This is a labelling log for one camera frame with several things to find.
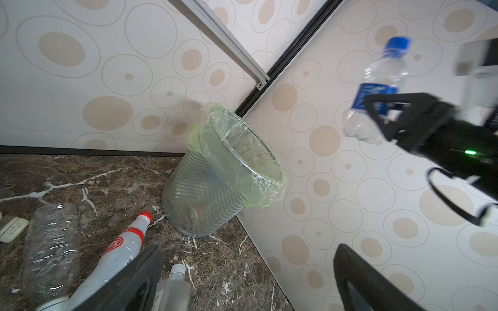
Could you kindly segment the pepsi label bottle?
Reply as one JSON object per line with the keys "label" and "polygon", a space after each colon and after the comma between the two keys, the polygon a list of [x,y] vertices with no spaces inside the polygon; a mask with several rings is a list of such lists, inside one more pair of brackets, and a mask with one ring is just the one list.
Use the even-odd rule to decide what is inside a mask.
{"label": "pepsi label bottle", "polygon": [[347,137],[374,143],[379,139],[379,130],[368,115],[364,105],[369,95],[391,95],[400,92],[408,75],[405,56],[411,40],[397,36],[387,41],[381,58],[365,69],[363,83],[359,85],[348,114],[343,121],[342,131]]}

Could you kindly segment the mesh bin with green liner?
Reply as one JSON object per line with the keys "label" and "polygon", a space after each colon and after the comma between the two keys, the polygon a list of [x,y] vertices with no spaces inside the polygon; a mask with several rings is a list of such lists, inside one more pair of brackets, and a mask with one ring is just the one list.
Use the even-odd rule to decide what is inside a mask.
{"label": "mesh bin with green liner", "polygon": [[184,157],[162,190],[166,219],[188,237],[207,237],[245,208],[282,199],[279,159],[238,115],[210,102],[185,138]]}

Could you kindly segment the brown tea bottle at back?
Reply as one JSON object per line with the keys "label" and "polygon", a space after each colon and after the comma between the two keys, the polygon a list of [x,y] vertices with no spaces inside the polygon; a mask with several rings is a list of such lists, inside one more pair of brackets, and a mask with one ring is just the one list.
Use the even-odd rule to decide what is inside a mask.
{"label": "brown tea bottle at back", "polygon": [[0,242],[10,243],[29,225],[27,219],[9,214],[1,214]]}

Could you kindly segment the black right corner post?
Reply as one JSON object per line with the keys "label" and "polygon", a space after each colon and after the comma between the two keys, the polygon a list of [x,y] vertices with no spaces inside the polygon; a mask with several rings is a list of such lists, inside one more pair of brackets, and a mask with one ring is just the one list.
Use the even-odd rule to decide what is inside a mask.
{"label": "black right corner post", "polygon": [[291,42],[270,68],[268,72],[269,81],[262,87],[255,87],[248,96],[239,105],[235,114],[239,117],[244,117],[259,99],[276,84],[280,75],[290,66],[291,62],[300,54],[303,48],[313,39],[316,33],[322,28],[334,13],[339,11],[341,5],[345,4],[343,0],[326,1],[316,14],[312,15],[310,21],[305,24],[305,27],[300,31],[298,36]]}

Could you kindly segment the horizontal aluminium back rail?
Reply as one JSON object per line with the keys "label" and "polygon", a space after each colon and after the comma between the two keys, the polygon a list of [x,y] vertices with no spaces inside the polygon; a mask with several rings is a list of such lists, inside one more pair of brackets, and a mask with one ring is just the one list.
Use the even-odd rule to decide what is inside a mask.
{"label": "horizontal aluminium back rail", "polygon": [[270,77],[204,1],[168,0],[255,81],[261,91]]}

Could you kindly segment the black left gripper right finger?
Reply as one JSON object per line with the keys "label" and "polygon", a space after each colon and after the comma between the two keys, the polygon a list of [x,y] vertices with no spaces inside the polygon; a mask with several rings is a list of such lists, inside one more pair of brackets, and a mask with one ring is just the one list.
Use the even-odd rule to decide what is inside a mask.
{"label": "black left gripper right finger", "polygon": [[340,244],[333,259],[345,310],[422,310],[350,246]]}

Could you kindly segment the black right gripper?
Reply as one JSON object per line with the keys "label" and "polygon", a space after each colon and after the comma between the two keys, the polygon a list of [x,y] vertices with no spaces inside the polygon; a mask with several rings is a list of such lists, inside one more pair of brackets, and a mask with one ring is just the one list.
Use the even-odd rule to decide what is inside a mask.
{"label": "black right gripper", "polygon": [[497,199],[497,108],[476,126],[452,119],[455,106],[428,93],[369,95],[364,107],[387,141]]}

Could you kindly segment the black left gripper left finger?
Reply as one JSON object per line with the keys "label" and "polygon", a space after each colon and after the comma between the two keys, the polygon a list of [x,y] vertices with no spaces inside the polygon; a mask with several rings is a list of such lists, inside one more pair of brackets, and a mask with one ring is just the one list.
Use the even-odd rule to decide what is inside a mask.
{"label": "black left gripper left finger", "polygon": [[162,273],[161,247],[149,246],[76,311],[152,310]]}

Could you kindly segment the large clear square bottle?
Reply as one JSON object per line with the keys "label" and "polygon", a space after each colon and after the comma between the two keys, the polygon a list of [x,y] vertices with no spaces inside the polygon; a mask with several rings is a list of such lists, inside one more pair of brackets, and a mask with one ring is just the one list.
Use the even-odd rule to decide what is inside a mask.
{"label": "large clear square bottle", "polygon": [[191,284],[185,280],[187,268],[184,264],[175,264],[168,278],[160,281],[152,311],[187,311],[189,307]]}

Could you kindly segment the clear crushed unlabeled bottle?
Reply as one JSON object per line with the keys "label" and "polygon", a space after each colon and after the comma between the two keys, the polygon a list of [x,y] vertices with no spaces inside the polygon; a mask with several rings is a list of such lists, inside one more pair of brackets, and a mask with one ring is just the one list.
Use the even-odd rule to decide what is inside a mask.
{"label": "clear crushed unlabeled bottle", "polygon": [[32,215],[23,251],[23,286],[36,310],[65,310],[80,269],[77,207],[57,203]]}

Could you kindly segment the red cap white bottle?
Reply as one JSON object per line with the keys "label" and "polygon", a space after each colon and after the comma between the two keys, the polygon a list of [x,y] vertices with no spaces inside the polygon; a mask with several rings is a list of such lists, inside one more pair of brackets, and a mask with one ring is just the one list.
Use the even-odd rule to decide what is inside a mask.
{"label": "red cap white bottle", "polygon": [[66,294],[36,307],[36,310],[73,310],[95,294],[140,253],[153,215],[144,211],[106,249],[94,271],[72,296]]}

